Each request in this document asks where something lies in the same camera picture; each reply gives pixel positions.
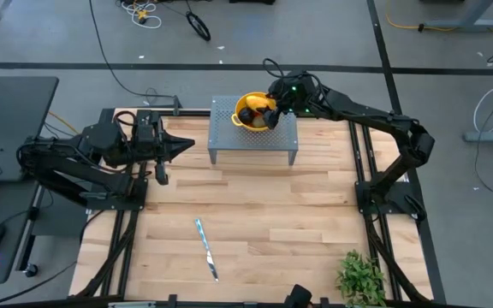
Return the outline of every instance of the table leg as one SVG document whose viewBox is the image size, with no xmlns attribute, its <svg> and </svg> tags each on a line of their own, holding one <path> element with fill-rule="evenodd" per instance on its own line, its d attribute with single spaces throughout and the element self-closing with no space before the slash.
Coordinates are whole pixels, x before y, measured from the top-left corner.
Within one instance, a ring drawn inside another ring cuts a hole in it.
<svg viewBox="0 0 493 308">
<path fill-rule="evenodd" d="M 209 155 L 211 156 L 212 164 L 216 164 L 216 154 L 217 154 L 217 150 L 209 150 Z"/>
<path fill-rule="evenodd" d="M 288 166 L 294 165 L 294 160 L 296 159 L 296 153 L 298 151 L 288 151 Z"/>
</svg>

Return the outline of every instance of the black desk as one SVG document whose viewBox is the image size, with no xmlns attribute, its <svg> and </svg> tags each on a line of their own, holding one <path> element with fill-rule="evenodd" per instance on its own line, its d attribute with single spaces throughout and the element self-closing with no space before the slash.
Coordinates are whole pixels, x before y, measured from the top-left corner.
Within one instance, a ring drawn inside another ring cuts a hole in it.
<svg viewBox="0 0 493 308">
<path fill-rule="evenodd" d="M 55 77 L 0 77 L 0 110 L 5 109 L 3 114 L 9 118 L 9 134 L 20 133 L 22 140 L 39 135 L 57 84 Z M 8 148 L 5 155 L 14 156 L 18 145 L 5 147 Z M 38 186 L 35 181 L 0 183 L 0 223 L 8 216 L 29 209 Z M 26 224 L 26 213 L 5 223 L 7 232 L 0 244 L 0 283 L 9 278 Z"/>
</svg>

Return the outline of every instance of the desk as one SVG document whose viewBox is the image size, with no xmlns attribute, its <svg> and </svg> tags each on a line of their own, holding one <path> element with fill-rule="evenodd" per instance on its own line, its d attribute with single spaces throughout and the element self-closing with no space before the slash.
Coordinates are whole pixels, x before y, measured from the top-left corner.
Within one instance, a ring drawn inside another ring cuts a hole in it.
<svg viewBox="0 0 493 308">
<path fill-rule="evenodd" d="M 166 300 L 177 294 L 179 301 L 282 303 L 299 283 L 312 291 L 315 303 L 319 297 L 342 303 L 334 285 L 340 260 L 352 249 L 368 255 L 355 204 L 348 124 L 298 119 L 299 151 L 289 167 L 287 153 L 265 151 L 221 151 L 212 165 L 208 118 L 163 122 L 169 133 L 195 139 L 196 145 L 168 164 L 169 185 L 149 181 L 126 299 Z M 381 132 L 372 132 L 372 141 L 377 166 L 384 169 L 398 155 L 395 142 Z M 106 259 L 115 215 L 106 211 L 86 230 L 70 294 L 80 291 Z M 203 223 L 219 283 L 206 264 L 195 218 Z M 416 223 L 408 216 L 388 216 L 388 223 L 395 259 L 432 299 Z M 115 273 L 119 265 L 114 293 Z M 390 287 L 385 289 L 390 294 Z"/>
<path fill-rule="evenodd" d="M 19 137 L 25 140 L 28 136 L 39 135 L 57 83 L 58 79 L 54 77 L 0 77 L 0 109 L 6 109 L 4 114 L 9 120 L 8 130 L 13 134 L 13 142 L 19 140 Z M 8 116 L 13 114 L 13 110 L 17 110 L 15 118 Z M 0 118 L 0 127 L 3 127 L 2 120 Z M 14 143 L 6 144 L 4 155 L 14 157 L 17 147 Z M 38 186 L 35 181 L 0 183 L 0 223 L 8 216 L 29 209 Z M 5 223 L 7 232 L 0 244 L 0 283 L 9 278 L 26 224 L 27 214 Z"/>
</svg>

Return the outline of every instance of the black bracket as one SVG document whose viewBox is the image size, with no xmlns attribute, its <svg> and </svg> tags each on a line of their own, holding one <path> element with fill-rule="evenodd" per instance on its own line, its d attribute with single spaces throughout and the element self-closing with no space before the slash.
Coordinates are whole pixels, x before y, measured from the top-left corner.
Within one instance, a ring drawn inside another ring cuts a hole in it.
<svg viewBox="0 0 493 308">
<path fill-rule="evenodd" d="M 329 298 L 321 298 L 321 308 L 330 308 Z"/>
<path fill-rule="evenodd" d="M 169 304 L 167 305 L 167 307 L 176 308 L 176 301 L 177 300 L 178 300 L 178 295 L 176 295 L 176 294 L 169 295 Z"/>
<path fill-rule="evenodd" d="M 407 214 L 418 220 L 422 214 L 413 205 L 413 190 L 409 182 L 396 182 L 386 195 L 384 204 L 376 204 L 370 196 L 371 183 L 368 181 L 355 182 L 357 206 L 361 214 Z"/>
<path fill-rule="evenodd" d="M 111 198 L 110 193 L 100 185 L 92 185 L 86 207 L 90 210 L 143 210 L 146 202 L 147 179 L 134 180 L 133 191 L 126 198 Z"/>
<path fill-rule="evenodd" d="M 179 116 L 180 115 L 180 108 L 182 108 L 181 103 L 180 103 L 180 99 L 178 98 L 177 95 L 175 95 L 174 103 L 173 103 L 173 109 L 172 109 L 172 115 L 173 116 Z"/>
</svg>

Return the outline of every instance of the leaf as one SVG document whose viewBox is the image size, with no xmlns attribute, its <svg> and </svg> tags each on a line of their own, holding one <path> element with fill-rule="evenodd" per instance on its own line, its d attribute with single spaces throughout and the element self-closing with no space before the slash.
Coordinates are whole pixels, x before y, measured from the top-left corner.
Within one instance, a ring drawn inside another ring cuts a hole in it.
<svg viewBox="0 0 493 308">
<path fill-rule="evenodd" d="M 354 264 L 353 264 L 353 268 L 354 268 L 355 270 L 357 270 L 357 271 L 360 271 L 360 267 L 359 267 L 359 265 L 358 265 L 357 263 L 354 263 Z"/>
</svg>

